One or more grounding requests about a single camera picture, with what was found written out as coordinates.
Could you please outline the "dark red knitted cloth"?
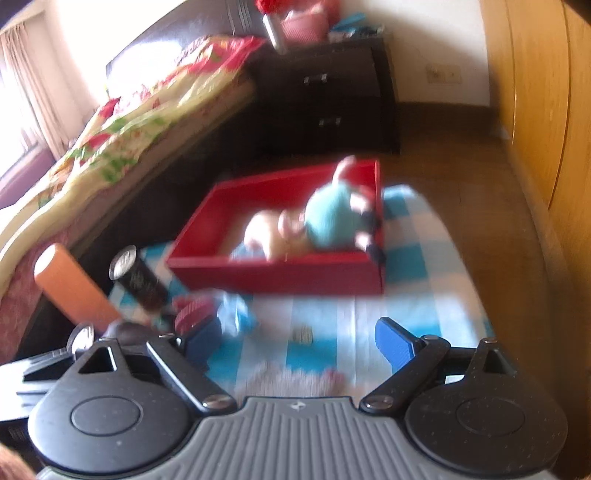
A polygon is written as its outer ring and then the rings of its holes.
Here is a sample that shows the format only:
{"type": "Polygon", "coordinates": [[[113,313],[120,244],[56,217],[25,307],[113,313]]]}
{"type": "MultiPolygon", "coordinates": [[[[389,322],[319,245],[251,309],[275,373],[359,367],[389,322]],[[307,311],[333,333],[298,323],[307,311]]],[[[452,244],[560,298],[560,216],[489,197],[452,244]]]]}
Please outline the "dark red knitted cloth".
{"type": "Polygon", "coordinates": [[[172,306],[176,309],[174,330],[179,335],[201,325],[217,311],[217,302],[211,295],[177,296],[172,306]]]}

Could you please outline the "steel thermos bottle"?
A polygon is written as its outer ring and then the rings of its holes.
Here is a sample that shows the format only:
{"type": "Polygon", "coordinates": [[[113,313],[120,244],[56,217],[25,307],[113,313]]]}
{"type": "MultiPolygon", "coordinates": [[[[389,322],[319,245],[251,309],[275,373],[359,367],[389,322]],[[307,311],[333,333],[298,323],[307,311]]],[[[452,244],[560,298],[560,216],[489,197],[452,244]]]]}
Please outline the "steel thermos bottle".
{"type": "Polygon", "coordinates": [[[287,53],[287,38],[283,32],[280,16],[276,13],[263,14],[263,25],[266,27],[270,43],[280,55],[287,53]]]}

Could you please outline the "wooden wardrobe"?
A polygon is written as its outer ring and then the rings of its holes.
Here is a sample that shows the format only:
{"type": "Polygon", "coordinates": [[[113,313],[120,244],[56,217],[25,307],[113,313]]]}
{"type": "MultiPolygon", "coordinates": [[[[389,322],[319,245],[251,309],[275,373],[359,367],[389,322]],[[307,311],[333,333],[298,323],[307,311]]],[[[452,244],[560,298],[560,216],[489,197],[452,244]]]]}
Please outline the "wooden wardrobe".
{"type": "Polygon", "coordinates": [[[590,4],[483,1],[491,102],[590,295],[590,4]]]}

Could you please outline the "beige window curtain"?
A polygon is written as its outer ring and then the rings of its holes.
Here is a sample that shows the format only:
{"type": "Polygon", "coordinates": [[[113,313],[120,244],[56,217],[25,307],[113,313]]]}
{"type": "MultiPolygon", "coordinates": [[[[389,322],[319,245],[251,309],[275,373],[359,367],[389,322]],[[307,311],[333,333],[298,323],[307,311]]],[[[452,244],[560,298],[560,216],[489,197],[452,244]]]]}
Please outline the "beige window curtain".
{"type": "Polygon", "coordinates": [[[8,70],[24,90],[40,136],[54,158],[61,158],[68,149],[69,139],[41,74],[33,62],[32,44],[23,23],[1,34],[1,52],[8,70]]]}

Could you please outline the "red rectangular storage box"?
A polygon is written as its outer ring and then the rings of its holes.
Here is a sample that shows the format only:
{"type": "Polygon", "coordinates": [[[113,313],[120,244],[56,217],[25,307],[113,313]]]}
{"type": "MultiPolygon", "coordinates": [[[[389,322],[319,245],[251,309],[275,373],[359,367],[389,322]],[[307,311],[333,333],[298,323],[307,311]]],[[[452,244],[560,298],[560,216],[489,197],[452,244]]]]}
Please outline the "red rectangular storage box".
{"type": "Polygon", "coordinates": [[[250,218],[261,210],[301,210],[332,180],[334,164],[228,180],[215,185],[190,217],[166,265],[190,290],[247,294],[380,295],[385,270],[360,251],[310,253],[288,260],[231,258],[250,218]]]}

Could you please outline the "pink basket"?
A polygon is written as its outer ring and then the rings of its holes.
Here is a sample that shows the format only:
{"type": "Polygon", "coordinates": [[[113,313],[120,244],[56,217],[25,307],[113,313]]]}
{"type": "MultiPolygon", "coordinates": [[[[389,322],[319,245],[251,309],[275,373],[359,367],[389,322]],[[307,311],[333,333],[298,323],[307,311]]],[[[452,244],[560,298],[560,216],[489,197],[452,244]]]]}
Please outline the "pink basket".
{"type": "Polygon", "coordinates": [[[311,44],[325,41],[329,22],[324,11],[304,12],[281,21],[287,41],[293,44],[311,44]]]}

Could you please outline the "blue white checkered cloth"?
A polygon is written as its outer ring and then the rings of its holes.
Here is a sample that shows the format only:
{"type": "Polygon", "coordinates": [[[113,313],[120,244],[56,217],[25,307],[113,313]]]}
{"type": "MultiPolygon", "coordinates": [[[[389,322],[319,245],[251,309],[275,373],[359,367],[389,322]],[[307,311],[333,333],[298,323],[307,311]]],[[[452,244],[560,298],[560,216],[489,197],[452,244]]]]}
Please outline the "blue white checkered cloth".
{"type": "Polygon", "coordinates": [[[387,187],[386,286],[381,296],[254,296],[259,327],[226,338],[207,375],[238,400],[247,396],[345,395],[360,400],[392,373],[375,341],[389,317],[415,336],[475,347],[493,329],[446,227],[407,185],[387,187]]]}

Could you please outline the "dark bed headboard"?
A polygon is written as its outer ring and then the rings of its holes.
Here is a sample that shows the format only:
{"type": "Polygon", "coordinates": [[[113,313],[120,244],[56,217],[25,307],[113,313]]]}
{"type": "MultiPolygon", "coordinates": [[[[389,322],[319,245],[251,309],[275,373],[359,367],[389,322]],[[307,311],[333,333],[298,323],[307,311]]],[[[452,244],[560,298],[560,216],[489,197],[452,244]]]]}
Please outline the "dark bed headboard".
{"type": "Polygon", "coordinates": [[[174,67],[192,41],[217,34],[263,37],[263,15],[252,1],[185,1],[106,64],[106,92],[117,97],[150,83],[174,67]]]}

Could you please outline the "blue face mask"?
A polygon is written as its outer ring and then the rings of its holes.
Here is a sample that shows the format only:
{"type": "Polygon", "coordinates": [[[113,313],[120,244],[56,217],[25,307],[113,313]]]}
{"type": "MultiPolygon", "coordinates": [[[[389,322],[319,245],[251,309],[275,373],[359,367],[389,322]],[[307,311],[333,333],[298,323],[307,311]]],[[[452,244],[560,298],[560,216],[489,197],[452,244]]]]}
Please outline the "blue face mask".
{"type": "Polygon", "coordinates": [[[256,315],[238,294],[222,292],[216,316],[221,321],[221,332],[225,336],[238,337],[249,334],[259,326],[256,315]]]}

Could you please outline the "black coffee can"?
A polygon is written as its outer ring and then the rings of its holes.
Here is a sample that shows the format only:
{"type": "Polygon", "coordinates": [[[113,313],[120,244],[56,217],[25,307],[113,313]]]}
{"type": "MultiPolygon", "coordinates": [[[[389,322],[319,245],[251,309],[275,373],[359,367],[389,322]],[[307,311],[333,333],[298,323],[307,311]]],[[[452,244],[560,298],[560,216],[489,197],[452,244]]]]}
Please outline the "black coffee can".
{"type": "Polygon", "coordinates": [[[109,278],[120,284],[145,311],[159,311],[168,303],[167,288],[134,245],[126,246],[114,256],[109,266],[109,278]]]}

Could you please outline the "teal plush doll toy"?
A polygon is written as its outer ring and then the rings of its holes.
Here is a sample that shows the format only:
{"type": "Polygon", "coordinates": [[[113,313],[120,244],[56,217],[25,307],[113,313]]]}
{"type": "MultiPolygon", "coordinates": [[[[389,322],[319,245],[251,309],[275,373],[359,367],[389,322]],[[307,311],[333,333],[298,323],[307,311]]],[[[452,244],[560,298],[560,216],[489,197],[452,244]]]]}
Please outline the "teal plush doll toy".
{"type": "Polygon", "coordinates": [[[267,261],[356,249],[384,265],[386,254],[377,242],[377,200],[368,189],[346,179],[355,165],[354,155],[339,161],[332,180],[315,189],[300,211],[257,212],[245,227],[242,245],[267,261]]]}

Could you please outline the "red plastic bag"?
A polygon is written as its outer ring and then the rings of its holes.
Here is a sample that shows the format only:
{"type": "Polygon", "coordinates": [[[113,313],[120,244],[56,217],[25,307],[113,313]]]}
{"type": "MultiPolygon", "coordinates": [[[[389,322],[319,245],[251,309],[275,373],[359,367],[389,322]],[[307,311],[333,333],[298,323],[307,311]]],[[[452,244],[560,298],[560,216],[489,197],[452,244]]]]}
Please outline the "red plastic bag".
{"type": "Polygon", "coordinates": [[[341,2],[339,0],[256,0],[256,8],[263,14],[276,13],[287,15],[288,12],[304,12],[315,7],[322,8],[330,26],[341,20],[341,2]]]}

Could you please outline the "orange ribbed cylinder vase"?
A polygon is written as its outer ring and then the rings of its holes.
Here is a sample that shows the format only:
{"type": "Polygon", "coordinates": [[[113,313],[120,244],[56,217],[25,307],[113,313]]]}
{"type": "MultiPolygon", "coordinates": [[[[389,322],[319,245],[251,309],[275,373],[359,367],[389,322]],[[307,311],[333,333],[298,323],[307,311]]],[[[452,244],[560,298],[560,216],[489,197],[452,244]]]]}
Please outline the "orange ribbed cylinder vase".
{"type": "Polygon", "coordinates": [[[122,318],[107,296],[69,251],[54,243],[37,259],[34,280],[42,293],[74,324],[91,324],[99,332],[122,318]]]}

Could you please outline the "wall power outlet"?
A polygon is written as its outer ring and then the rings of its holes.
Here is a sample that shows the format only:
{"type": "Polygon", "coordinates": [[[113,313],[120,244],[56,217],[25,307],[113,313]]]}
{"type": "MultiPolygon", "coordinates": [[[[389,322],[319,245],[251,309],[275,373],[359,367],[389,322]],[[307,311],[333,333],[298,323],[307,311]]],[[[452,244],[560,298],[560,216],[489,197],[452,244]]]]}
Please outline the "wall power outlet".
{"type": "Polygon", "coordinates": [[[461,84],[462,72],[458,65],[435,64],[426,65],[427,81],[430,84],[461,84]]]}

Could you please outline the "floral bed quilt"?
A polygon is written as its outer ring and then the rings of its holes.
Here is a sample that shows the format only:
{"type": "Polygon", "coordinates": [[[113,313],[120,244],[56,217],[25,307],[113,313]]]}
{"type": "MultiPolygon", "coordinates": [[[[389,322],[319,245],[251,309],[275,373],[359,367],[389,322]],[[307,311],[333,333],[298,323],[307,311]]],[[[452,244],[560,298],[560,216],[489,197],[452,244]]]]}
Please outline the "floral bed quilt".
{"type": "Polygon", "coordinates": [[[120,183],[170,129],[211,112],[242,83],[256,36],[195,40],[179,65],[154,86],[102,105],[74,146],[15,203],[1,227],[1,289],[23,257],[66,229],[101,191],[120,183]]]}

